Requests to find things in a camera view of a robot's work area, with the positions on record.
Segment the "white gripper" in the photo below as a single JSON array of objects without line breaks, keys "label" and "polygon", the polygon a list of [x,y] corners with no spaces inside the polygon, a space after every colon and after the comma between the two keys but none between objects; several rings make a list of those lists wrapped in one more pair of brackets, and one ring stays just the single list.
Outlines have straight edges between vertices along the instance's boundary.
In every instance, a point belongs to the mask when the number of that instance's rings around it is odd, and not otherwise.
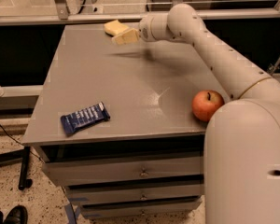
[{"label": "white gripper", "polygon": [[135,43],[140,37],[146,42],[170,40],[172,32],[167,25],[167,14],[148,14],[139,22],[139,32],[135,28],[129,28],[112,38],[115,45]]}]

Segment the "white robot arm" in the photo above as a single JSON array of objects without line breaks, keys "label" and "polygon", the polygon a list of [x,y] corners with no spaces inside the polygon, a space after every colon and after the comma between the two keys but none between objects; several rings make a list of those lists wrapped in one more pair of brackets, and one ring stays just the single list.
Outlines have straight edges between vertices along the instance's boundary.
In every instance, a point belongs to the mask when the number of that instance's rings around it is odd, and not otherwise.
[{"label": "white robot arm", "polygon": [[192,45],[229,95],[208,122],[203,153],[206,224],[280,224],[280,83],[178,4],[139,23],[146,42]]}]

